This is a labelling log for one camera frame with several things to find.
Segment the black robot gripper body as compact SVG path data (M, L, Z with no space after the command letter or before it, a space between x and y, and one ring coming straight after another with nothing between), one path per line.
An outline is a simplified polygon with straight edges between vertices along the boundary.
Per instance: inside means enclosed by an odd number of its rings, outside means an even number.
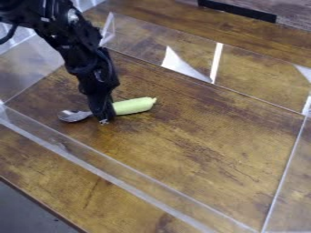
M64 47L65 68L78 81L78 91L94 100L110 99L113 89L118 86L114 65L109 52L98 47L94 53L74 47Z

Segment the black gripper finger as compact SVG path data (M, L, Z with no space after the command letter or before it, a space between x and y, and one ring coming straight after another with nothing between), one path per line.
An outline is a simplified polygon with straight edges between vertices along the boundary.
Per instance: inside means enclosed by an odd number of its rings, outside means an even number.
M109 122L116 116L110 94L88 96L88 107L101 124Z

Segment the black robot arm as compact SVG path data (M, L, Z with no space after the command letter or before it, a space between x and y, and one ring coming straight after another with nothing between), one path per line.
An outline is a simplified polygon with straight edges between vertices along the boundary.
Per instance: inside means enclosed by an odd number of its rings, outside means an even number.
M100 46L100 29L84 18L72 0L0 0L0 23L10 25L0 45L18 27L33 29L60 53L66 72L77 78L92 115L100 123L110 121L116 116L112 92L118 86L114 65L106 48Z

